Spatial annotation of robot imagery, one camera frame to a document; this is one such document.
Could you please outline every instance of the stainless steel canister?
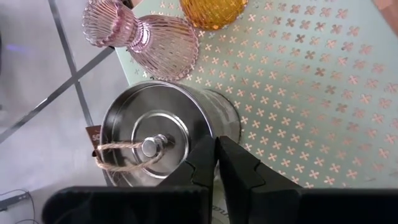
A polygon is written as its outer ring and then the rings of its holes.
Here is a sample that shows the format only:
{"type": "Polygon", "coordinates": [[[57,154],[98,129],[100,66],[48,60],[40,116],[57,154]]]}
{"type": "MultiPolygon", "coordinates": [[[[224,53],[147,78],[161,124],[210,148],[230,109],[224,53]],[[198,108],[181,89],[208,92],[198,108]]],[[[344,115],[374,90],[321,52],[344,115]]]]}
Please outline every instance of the stainless steel canister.
{"type": "Polygon", "coordinates": [[[105,115],[101,144],[144,141],[145,147],[104,151],[102,160],[125,165],[140,163],[154,155],[153,145],[168,142],[166,153],[147,169],[130,173],[108,173],[114,185],[157,185],[188,156],[202,136],[229,136],[238,142],[239,116],[219,93],[163,82],[140,82],[123,92],[105,115]]]}

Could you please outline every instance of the jute twine loop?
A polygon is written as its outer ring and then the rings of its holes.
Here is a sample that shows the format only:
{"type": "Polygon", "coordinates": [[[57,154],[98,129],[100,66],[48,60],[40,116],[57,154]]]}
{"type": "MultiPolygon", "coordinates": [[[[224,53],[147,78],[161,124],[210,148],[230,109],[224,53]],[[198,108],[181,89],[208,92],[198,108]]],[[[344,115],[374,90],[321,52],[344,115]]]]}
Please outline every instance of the jute twine loop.
{"type": "MultiPolygon", "coordinates": [[[[109,144],[103,144],[99,145],[97,147],[97,151],[103,151],[106,149],[132,149],[132,148],[137,148],[141,147],[142,142],[137,142],[137,143],[128,143],[128,142],[114,142],[114,143],[109,143],[109,144]]],[[[131,164],[130,162],[127,162],[126,166],[116,166],[114,164],[110,164],[107,162],[103,162],[99,156],[97,155],[95,157],[95,163],[97,166],[101,169],[111,171],[111,172],[130,172],[130,171],[135,171],[143,168],[148,168],[150,165],[155,164],[158,162],[165,154],[164,149],[160,150],[160,152],[157,154],[155,158],[149,159],[148,161],[145,161],[140,164],[131,164]]]]}

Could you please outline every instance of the floor tile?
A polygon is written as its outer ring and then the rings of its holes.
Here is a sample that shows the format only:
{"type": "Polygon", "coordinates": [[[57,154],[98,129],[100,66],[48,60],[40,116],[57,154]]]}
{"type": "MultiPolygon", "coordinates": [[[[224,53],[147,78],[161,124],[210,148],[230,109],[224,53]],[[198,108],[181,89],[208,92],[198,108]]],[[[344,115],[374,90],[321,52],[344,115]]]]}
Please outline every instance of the floor tile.
{"type": "MultiPolygon", "coordinates": [[[[0,194],[29,190],[36,217],[40,217],[44,202],[56,190],[105,185],[103,173],[91,156],[85,126],[76,91],[71,87],[0,145],[0,194]]],[[[29,203],[24,202],[2,214],[0,223],[7,223],[7,218],[14,222],[32,218],[31,214],[29,203]]]]}
{"type": "Polygon", "coordinates": [[[97,56],[103,49],[92,46],[84,37],[81,27],[81,17],[87,1],[82,0],[53,0],[55,1],[67,37],[76,69],[85,66],[91,59],[97,56]]]}
{"type": "Polygon", "coordinates": [[[80,82],[94,124],[102,123],[111,103],[128,87],[116,52],[87,73],[80,82]]]}
{"type": "Polygon", "coordinates": [[[1,1],[0,132],[70,78],[47,0],[1,1]]]}

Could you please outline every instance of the patterned table surface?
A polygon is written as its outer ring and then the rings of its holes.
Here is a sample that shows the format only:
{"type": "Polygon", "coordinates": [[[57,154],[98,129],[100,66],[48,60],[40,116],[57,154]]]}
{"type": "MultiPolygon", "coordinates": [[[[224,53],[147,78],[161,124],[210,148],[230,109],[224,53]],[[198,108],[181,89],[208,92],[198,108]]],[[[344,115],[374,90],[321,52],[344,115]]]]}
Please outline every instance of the patterned table surface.
{"type": "MultiPolygon", "coordinates": [[[[134,13],[183,17],[178,0],[134,13]]],[[[398,39],[371,0],[250,0],[197,34],[182,83],[234,103],[245,149],[305,187],[398,187],[398,39]]],[[[149,79],[117,52],[131,85],[149,79]]]]}

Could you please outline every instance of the yellow glass vase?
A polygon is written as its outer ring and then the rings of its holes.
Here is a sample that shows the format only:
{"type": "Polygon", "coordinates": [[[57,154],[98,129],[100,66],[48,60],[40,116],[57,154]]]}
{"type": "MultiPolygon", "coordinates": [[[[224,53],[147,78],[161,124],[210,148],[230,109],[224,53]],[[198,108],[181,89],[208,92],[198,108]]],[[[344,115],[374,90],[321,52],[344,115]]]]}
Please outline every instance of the yellow glass vase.
{"type": "Polygon", "coordinates": [[[217,30],[232,23],[248,0],[180,0],[182,10],[193,26],[217,30]]]}

